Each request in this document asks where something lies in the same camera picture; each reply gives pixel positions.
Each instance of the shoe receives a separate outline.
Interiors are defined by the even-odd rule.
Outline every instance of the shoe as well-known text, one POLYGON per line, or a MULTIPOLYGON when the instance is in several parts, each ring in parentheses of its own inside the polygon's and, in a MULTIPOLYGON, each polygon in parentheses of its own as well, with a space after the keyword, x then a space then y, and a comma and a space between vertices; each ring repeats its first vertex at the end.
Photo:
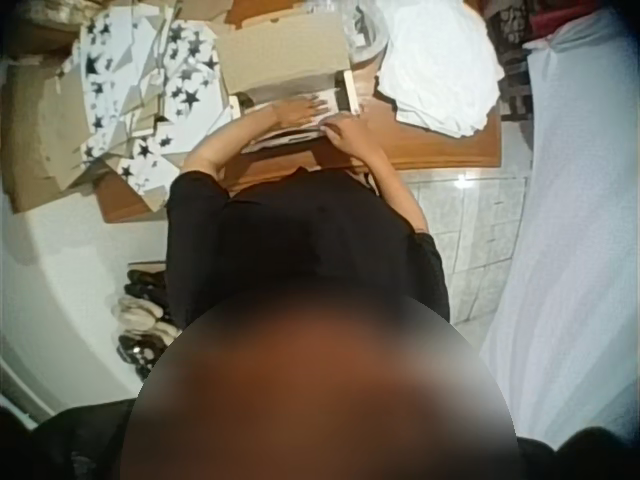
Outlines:
POLYGON ((131 365, 151 370, 167 349, 158 335, 126 332, 118 337, 117 352, 131 365))
POLYGON ((129 283, 124 286, 124 291, 127 295, 131 295, 132 297, 149 300, 159 307, 162 307, 165 311, 169 309, 167 294, 163 289, 149 285, 129 283))
POLYGON ((173 325, 169 325, 165 322, 156 322, 156 324, 149 330, 149 333, 158 335, 168 347, 176 338, 178 338, 178 335, 180 335, 181 332, 173 325))
POLYGON ((118 315, 118 323, 126 330, 145 331, 150 330, 158 319, 141 308, 121 310, 118 315))
POLYGON ((157 320, 160 320, 162 317, 164 317, 164 310, 162 309, 162 307, 159 307, 149 300, 132 297, 131 295, 123 295, 122 297, 120 297, 118 299, 118 306, 120 307, 121 311, 134 308, 145 310, 157 320))
POLYGON ((164 272, 149 273, 142 270, 129 270, 127 278, 136 285, 147 285, 162 289, 166 289, 167 286, 164 280, 164 272))

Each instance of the wooden table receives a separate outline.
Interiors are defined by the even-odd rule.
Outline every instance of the wooden table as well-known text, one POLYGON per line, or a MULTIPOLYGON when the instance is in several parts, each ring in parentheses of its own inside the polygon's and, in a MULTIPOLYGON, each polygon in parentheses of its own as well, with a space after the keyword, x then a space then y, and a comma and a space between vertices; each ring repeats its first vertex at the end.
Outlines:
MULTIPOLYGON (((227 16, 230 23, 242 23, 251 16, 293 5, 292 0, 235 0, 227 16)), ((468 0, 477 7, 477 0, 468 0)), ((396 122, 393 102, 375 91, 381 58, 354 69, 363 117, 374 131, 393 165, 399 170, 452 167, 499 167, 501 163, 500 116, 490 113, 484 130, 472 137, 455 139, 422 128, 396 122)), ((221 183, 231 191, 263 181, 276 180, 299 167, 361 167, 337 152, 326 139, 238 155, 229 162, 221 183)), ((130 221, 149 214, 146 204, 117 175, 110 174, 96 184, 96 195, 107 223, 130 221)))

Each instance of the black top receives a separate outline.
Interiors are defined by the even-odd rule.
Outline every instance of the black top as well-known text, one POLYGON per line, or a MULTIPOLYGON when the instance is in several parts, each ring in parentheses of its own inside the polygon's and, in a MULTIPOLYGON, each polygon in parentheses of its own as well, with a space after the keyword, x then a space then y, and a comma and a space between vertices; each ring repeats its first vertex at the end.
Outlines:
POLYGON ((254 288, 326 279, 413 297, 449 320, 429 234, 340 170, 300 169, 230 198, 210 175, 176 179, 167 205, 167 288, 181 327, 254 288))

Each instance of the white fabric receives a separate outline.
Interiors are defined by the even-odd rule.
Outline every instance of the white fabric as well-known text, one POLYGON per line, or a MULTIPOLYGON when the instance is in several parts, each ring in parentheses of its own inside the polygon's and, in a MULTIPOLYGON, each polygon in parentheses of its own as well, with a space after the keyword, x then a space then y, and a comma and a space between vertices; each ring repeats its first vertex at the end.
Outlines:
POLYGON ((638 52, 610 11, 533 44, 530 188, 482 358, 518 435, 637 425, 638 52))
POLYGON ((504 72, 482 18, 462 0, 378 0, 390 40, 378 89, 397 120, 452 137, 484 128, 504 72))

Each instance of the star-patterned paper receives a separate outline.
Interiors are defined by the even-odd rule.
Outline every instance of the star-patterned paper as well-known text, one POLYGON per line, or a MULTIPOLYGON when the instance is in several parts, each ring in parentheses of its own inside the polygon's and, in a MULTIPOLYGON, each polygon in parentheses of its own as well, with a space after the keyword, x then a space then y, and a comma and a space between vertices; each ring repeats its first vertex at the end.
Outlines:
POLYGON ((148 1, 116 1, 87 22, 56 75, 77 67, 82 80, 89 137, 75 150, 78 175, 108 160, 143 198, 168 195, 179 174, 163 154, 186 154, 231 120, 216 35, 205 22, 175 20, 175 0, 148 1))

